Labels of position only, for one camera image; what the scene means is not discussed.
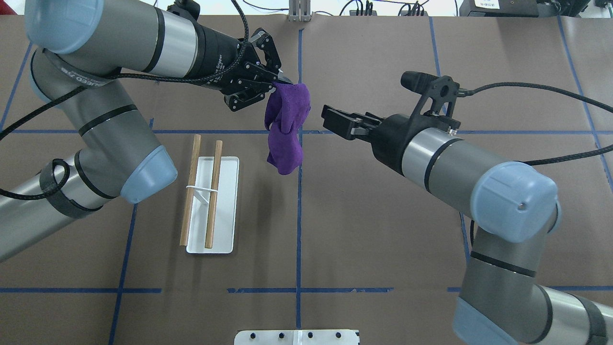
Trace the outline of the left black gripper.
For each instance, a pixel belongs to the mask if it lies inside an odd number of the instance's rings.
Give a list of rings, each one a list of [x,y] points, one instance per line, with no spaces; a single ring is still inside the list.
[[[195,24],[197,53],[193,62],[193,78],[200,79],[227,69],[236,59],[240,40]],[[265,57],[265,68],[276,75],[277,80],[256,81],[258,76],[245,70],[239,63],[231,72],[212,81],[195,81],[194,85],[220,91],[224,102],[232,112],[239,111],[262,101],[268,92],[274,92],[279,85],[293,85],[290,80],[280,80],[282,61],[273,36],[263,28],[257,28],[251,36],[251,45],[260,49]]]

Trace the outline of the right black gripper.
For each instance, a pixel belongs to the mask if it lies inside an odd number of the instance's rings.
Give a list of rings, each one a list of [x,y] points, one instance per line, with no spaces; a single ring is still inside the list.
[[[375,158],[404,175],[401,162],[411,140],[421,131],[434,126],[434,117],[394,114],[386,119],[370,112],[350,113],[324,105],[320,114],[325,129],[345,140],[369,140]]]

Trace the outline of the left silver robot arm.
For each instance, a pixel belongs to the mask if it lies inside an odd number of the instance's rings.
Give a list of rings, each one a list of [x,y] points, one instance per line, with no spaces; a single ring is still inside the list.
[[[186,83],[220,91],[231,111],[290,84],[273,37],[234,38],[198,22],[193,0],[166,10],[139,0],[27,0],[29,63],[45,105],[2,131],[5,138],[58,107],[85,148],[54,159],[13,191],[1,191],[1,260],[87,218],[116,197],[136,204],[177,179],[166,148],[121,79]]]

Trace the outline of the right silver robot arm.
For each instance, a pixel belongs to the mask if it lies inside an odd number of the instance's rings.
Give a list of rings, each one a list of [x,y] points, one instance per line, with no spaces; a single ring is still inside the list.
[[[558,187],[532,166],[457,136],[428,111],[379,118],[324,105],[324,127],[369,142],[374,156],[478,225],[453,330],[469,345],[610,345],[612,308],[535,283],[558,227]]]

